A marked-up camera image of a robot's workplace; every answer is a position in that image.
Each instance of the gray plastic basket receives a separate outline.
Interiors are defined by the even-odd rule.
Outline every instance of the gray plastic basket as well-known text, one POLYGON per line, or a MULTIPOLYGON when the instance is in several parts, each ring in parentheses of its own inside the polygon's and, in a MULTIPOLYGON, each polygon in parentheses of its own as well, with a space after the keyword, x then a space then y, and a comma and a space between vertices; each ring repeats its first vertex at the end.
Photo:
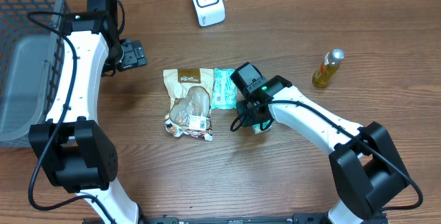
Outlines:
MULTIPOLYGON (((63 40, 27 20, 35 10, 67 12, 65 0, 0 0, 0 147, 28 147, 32 124, 52 105, 63 65, 63 40)), ((59 29, 60 18, 35 18, 59 29)))

